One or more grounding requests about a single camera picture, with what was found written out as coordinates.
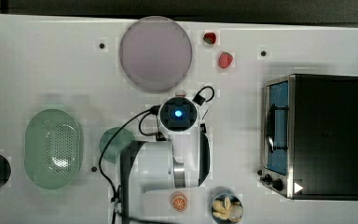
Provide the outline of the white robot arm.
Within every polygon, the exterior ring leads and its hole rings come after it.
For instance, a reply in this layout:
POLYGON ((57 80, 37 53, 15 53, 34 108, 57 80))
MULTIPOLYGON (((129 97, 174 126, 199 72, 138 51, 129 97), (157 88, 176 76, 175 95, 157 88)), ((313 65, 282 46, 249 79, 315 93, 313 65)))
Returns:
POLYGON ((173 97, 158 108, 162 137, 133 141, 120 153, 122 224, 141 222, 144 194, 152 190, 200 186, 210 172, 211 156, 200 96, 173 97))

